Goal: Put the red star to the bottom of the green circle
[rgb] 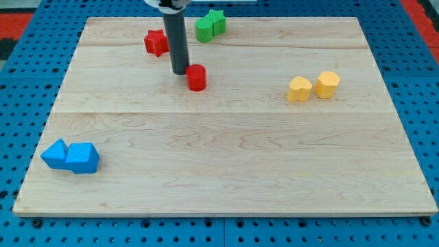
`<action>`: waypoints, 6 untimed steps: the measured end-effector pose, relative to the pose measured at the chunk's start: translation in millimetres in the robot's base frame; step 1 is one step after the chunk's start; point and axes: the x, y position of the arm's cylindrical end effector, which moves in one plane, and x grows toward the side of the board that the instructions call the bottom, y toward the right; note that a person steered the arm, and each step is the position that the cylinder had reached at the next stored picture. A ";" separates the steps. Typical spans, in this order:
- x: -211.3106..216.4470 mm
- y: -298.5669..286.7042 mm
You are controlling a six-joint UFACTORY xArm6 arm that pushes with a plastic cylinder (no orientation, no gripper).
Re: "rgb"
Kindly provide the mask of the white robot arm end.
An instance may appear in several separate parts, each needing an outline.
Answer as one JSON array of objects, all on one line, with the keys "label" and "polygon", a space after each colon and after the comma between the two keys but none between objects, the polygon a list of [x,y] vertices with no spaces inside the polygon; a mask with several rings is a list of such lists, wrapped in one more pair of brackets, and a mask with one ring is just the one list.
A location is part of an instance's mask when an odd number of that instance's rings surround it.
[{"label": "white robot arm end", "polygon": [[191,0],[144,0],[144,2],[163,14],[177,14],[183,11]]}]

